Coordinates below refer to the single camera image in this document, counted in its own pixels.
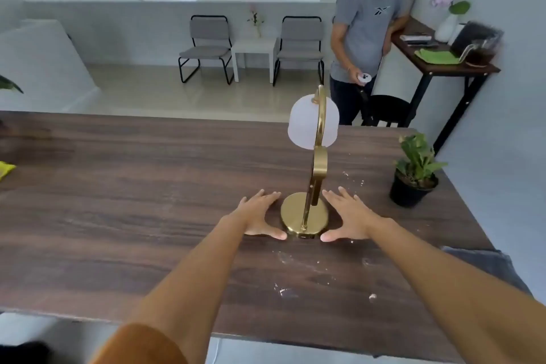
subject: white lampshade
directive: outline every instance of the white lampshade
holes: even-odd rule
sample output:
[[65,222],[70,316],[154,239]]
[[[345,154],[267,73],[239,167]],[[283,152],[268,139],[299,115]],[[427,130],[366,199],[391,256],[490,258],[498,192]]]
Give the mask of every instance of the white lampshade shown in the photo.
[[[290,111],[288,137],[298,147],[312,150],[315,148],[318,124],[318,104],[312,99],[314,95],[306,95],[297,100]],[[322,145],[330,147],[338,138],[340,112],[338,106],[330,98],[326,98],[326,122]]]

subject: tile floor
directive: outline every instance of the tile floor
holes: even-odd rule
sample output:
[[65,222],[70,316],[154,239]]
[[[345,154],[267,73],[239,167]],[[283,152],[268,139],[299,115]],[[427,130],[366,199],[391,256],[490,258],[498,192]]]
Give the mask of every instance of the tile floor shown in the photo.
[[[176,66],[89,65],[88,69],[101,89],[100,95],[84,110],[90,114],[288,121],[296,100],[312,94],[318,84],[317,73],[313,71],[282,70],[277,86],[273,87],[266,69],[241,70],[241,82],[232,85],[226,84],[222,69],[202,69],[187,85],[181,84]],[[99,322],[81,323],[12,313],[0,315],[0,343],[18,345],[28,340],[44,340],[56,352],[55,364],[88,362],[115,329],[113,325]],[[217,346],[218,339],[213,338],[208,364],[213,363]],[[216,362],[420,363],[243,340],[222,340]]]

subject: side table leg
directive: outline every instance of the side table leg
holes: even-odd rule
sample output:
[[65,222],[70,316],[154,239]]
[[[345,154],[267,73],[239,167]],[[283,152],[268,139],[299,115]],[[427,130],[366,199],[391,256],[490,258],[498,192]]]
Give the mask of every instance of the side table leg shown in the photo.
[[468,106],[472,103],[474,100],[476,94],[480,91],[481,87],[489,77],[488,74],[479,75],[474,78],[468,89],[465,87],[465,93],[462,96],[461,101],[459,101],[459,104],[455,108],[455,111],[453,111],[453,114],[451,114],[451,117],[449,117],[449,120],[447,121],[446,125],[442,129],[442,132],[434,142],[434,152],[438,154],[446,140],[448,139],[451,132],[454,130],[454,128],[457,126],[457,123],[461,119],[461,117],[464,115],[466,109]]
[[423,77],[421,78],[421,81],[419,81],[419,85],[417,85],[415,94],[413,94],[413,98],[411,99],[411,103],[409,105],[409,112],[406,116],[406,120],[404,121],[403,124],[400,124],[399,127],[407,128],[410,126],[411,121],[415,118],[415,115],[417,114],[417,108],[419,108],[419,104],[421,103],[421,100],[423,99],[423,95],[425,95],[425,92],[427,91],[427,88],[429,87],[429,84],[432,78],[433,78],[432,73],[423,75]]
[[273,84],[273,74],[275,73],[275,52],[269,52],[269,83]]
[[233,75],[235,76],[235,82],[239,82],[239,70],[237,69],[237,54],[235,52],[231,53],[233,57]]

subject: stool seat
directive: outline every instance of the stool seat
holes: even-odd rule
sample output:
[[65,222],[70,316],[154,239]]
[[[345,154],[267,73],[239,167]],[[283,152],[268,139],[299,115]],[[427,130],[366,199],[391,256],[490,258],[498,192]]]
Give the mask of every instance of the stool seat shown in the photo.
[[410,103],[390,95],[372,95],[370,97],[370,115],[373,121],[385,121],[401,124],[410,112]]

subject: table lamp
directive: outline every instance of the table lamp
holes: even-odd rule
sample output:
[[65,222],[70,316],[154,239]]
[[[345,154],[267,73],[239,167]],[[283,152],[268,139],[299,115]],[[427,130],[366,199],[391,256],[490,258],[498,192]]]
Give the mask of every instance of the table lamp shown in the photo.
[[316,94],[300,98],[290,111],[288,137],[297,146],[314,150],[307,193],[294,193],[281,206],[284,226],[293,235],[312,238],[328,224],[328,209],[319,196],[328,171],[326,147],[338,138],[339,122],[338,107],[326,97],[323,85]]

